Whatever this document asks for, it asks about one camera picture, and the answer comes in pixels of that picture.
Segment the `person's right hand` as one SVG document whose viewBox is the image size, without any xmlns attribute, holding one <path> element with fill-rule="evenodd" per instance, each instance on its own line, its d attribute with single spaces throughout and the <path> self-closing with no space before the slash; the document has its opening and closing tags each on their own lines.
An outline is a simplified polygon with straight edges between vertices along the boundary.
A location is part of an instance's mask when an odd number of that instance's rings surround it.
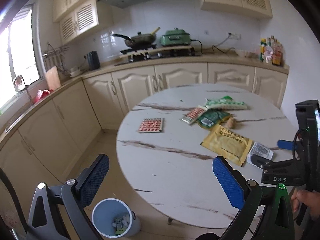
<svg viewBox="0 0 320 240">
<path fill-rule="evenodd" d="M 305 204 L 310 208 L 310 216 L 313 220 L 319 219 L 320 215 L 320 193 L 295 189 L 291 200 L 293 202 L 293 212 L 297 212 L 300 204 Z"/>
</svg>

